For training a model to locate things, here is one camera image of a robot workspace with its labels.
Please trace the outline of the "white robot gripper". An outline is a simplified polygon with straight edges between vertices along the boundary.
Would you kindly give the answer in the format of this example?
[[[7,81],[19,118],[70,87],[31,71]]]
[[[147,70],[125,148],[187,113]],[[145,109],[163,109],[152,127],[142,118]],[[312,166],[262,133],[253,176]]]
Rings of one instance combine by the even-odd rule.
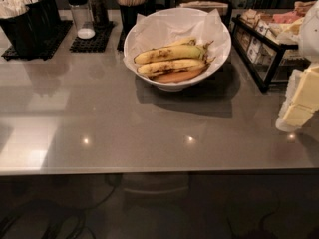
[[[319,0],[304,17],[299,30],[298,50],[312,64],[319,63]],[[275,125],[281,131],[292,132],[304,126],[319,110],[319,66],[294,70],[285,98]]]

